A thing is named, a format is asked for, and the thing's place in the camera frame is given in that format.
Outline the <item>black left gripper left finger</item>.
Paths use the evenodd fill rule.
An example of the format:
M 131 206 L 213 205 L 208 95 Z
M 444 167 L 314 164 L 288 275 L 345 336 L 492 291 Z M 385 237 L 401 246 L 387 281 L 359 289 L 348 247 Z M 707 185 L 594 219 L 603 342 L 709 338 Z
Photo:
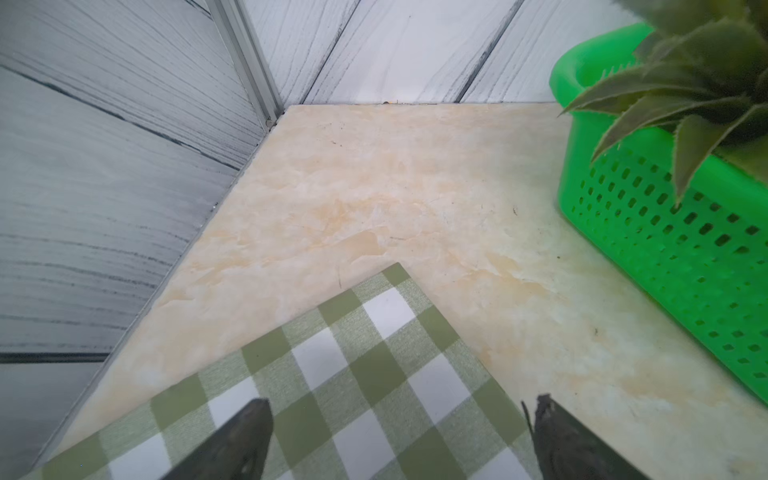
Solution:
M 270 402 L 253 399 L 163 480 L 261 479 L 273 430 Z

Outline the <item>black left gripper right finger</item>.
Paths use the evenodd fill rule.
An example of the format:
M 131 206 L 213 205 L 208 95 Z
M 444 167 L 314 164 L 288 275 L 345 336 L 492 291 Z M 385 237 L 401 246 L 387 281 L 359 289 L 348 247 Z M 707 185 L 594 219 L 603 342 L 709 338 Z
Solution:
M 535 421 L 521 407 L 544 479 L 648 479 L 550 394 L 537 397 Z

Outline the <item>pineapple with dark crown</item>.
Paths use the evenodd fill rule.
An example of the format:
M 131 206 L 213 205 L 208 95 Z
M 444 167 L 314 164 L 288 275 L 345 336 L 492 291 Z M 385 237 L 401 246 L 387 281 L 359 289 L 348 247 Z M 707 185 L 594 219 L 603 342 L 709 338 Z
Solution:
M 636 63 L 572 100 L 565 112 L 615 116 L 592 156 L 651 127 L 674 136 L 672 180 L 683 197 L 716 155 L 767 181 L 767 4 L 764 1 L 623 1 L 651 33 Z

